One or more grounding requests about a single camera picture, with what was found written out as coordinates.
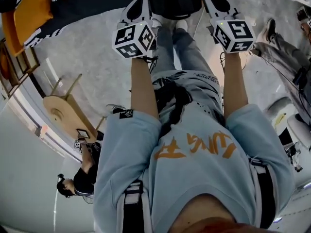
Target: gray pants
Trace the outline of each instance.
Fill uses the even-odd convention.
[[[167,28],[160,27],[157,33],[157,50],[153,52],[153,56],[158,55],[158,60],[151,75],[175,70],[173,47],[183,70],[205,71],[213,74],[194,39],[185,30],[177,29],[172,36]]]
[[[273,38],[272,44],[258,42],[255,43],[255,48],[260,50],[261,56],[278,70],[279,76],[289,92],[290,99],[302,119],[309,125],[311,119],[308,113],[311,115],[311,106],[302,94],[299,95],[299,87],[293,84],[293,79],[301,67],[306,70],[310,68],[310,62],[306,55],[286,42],[280,34]],[[311,102],[311,70],[307,73],[307,84],[303,91],[308,101]]]

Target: black shoe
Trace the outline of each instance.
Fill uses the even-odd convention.
[[[273,18],[270,18],[267,22],[267,29],[264,33],[264,37],[267,41],[272,42],[272,39],[276,35],[276,21]]]

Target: person with headset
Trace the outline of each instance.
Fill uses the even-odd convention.
[[[305,36],[310,40],[310,27],[301,24]],[[276,32],[276,21],[268,20],[263,34],[268,42],[257,42],[252,52],[263,58],[278,72],[289,97],[299,114],[296,119],[311,126],[311,63],[307,56],[298,48],[284,40]]]
[[[254,226],[267,229],[285,208],[294,176],[271,123],[248,104],[239,54],[225,53],[223,110],[187,22],[158,17],[153,27],[158,60],[150,74],[146,58],[132,59],[131,110],[106,122],[95,223],[105,233],[266,232]]]
[[[78,141],[82,151],[81,168],[73,180],[65,179],[63,174],[58,175],[60,181],[57,183],[57,190],[66,198],[74,195],[90,196],[94,193],[101,145],[98,142],[87,144],[81,136],[78,137]]]

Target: orange chair cushion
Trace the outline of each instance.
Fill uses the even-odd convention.
[[[37,28],[53,18],[51,0],[22,0],[14,13],[15,28],[21,45]]]
[[[18,56],[24,51],[24,46],[19,43],[15,25],[14,11],[9,11],[1,14],[3,33],[6,39],[6,45],[9,52],[14,56]]]

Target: light blue sweatshirt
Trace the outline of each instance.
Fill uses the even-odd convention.
[[[103,233],[116,232],[116,206],[128,185],[142,177],[149,191],[155,233],[168,232],[189,200],[215,196],[238,223],[254,224],[255,188],[249,157],[270,164],[276,174],[276,214],[288,203],[294,178],[281,142],[260,109],[247,105],[226,120],[194,101],[165,136],[161,123],[134,111],[107,120],[94,193],[95,222]]]

